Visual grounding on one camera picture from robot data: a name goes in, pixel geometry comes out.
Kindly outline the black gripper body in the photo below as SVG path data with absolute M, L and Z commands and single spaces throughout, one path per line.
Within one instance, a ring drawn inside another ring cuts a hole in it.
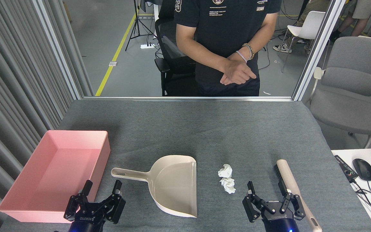
M 101 202 L 88 203 L 86 210 L 77 209 L 75 220 L 72 221 L 69 232 L 102 232 L 105 218 L 100 210 Z
M 293 212 L 289 209 L 281 213 L 276 210 L 275 214 L 264 210 L 261 213 L 262 221 L 267 232 L 299 232 L 297 223 L 294 220 Z

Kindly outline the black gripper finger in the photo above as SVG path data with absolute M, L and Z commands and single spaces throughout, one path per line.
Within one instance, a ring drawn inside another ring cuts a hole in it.
M 86 210 L 86 205 L 88 204 L 89 192 L 91 191 L 93 182 L 91 180 L 86 180 L 84 187 L 80 193 L 77 195 L 71 195 L 64 213 L 64 218 L 68 221 L 74 221 L 77 213 L 77 209 Z
M 105 219 L 117 224 L 125 207 L 126 201 L 122 198 L 121 189 L 122 182 L 115 181 L 111 195 L 101 202 L 100 210 Z
M 246 195 L 242 203 L 250 223 L 253 223 L 261 215 L 261 213 L 256 211 L 253 208 L 253 206 L 255 206 L 260 211 L 266 210 L 271 214 L 276 213 L 276 210 L 273 207 L 271 207 L 271 203 L 264 201 L 263 199 L 256 195 L 252 181 L 249 181 L 247 183 L 247 187 L 248 190 L 251 192 Z
M 295 191 L 294 188 L 288 188 L 283 179 L 279 180 L 278 186 L 282 196 L 284 197 L 279 212 L 281 214 L 288 214 L 287 207 L 290 201 L 294 208 L 293 218 L 295 220 L 302 220 L 305 217 L 305 210 L 298 191 Z

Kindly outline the person's left hand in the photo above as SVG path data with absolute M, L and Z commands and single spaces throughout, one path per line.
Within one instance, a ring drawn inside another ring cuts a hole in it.
M 228 57 L 228 61 L 225 65 L 225 72 L 220 83 L 224 85 L 241 85 L 252 77 L 255 77 L 255 75 L 253 75 L 253 72 L 247 66 L 246 61 L 240 54 L 235 52 Z

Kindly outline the person's right hand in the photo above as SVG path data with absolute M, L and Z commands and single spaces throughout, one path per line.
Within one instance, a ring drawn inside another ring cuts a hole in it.
M 223 59 L 218 70 L 223 72 L 220 83 L 223 85 L 244 84 L 249 79 L 255 79 L 257 76 L 242 61 Z

